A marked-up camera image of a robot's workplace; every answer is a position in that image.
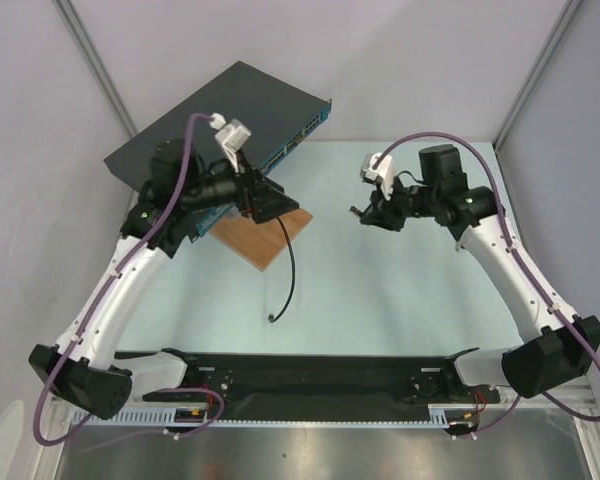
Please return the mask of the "dark grey network switch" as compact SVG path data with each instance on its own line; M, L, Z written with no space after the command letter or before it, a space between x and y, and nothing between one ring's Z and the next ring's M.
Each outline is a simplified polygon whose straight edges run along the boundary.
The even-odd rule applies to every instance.
M176 189L181 191L177 203L150 246L168 250L184 237L204 235L237 209L244 166L269 178L330 112L330 101L236 62L106 158L109 171L139 194L122 235L148 233ZM238 151L240 173L215 141L213 113L237 119L251 131Z

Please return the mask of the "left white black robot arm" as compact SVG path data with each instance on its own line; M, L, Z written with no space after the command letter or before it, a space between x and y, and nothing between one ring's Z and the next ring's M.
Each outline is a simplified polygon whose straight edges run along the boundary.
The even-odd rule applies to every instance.
M116 415L131 398L167 390L179 400L200 388L196 360L173 348L117 360L121 336L142 298L185 238L198 235L196 216L215 207L236 207L256 224L298 209L281 185L251 167L243 152L238 163L206 168L182 139L159 145L137 204L121 228L108 270L79 316L51 346L38 344L29 363L44 383L44 394L100 418Z

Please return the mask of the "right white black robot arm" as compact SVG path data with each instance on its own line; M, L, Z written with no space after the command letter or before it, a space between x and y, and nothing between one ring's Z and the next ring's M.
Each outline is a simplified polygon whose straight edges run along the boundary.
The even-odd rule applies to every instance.
M590 350L600 345L600 321L583 317L539 271L514 238L506 217L499 217L494 192L473 187L451 144L419 152L422 178L404 184L391 156L369 154L360 177L373 186L370 203L352 212L363 225L400 231L409 218L432 218L469 252L486 272L516 324L521 345L504 350L470 350L454 357L454 368L440 377L443 395L461 402L477 385L511 387L533 398L585 375Z

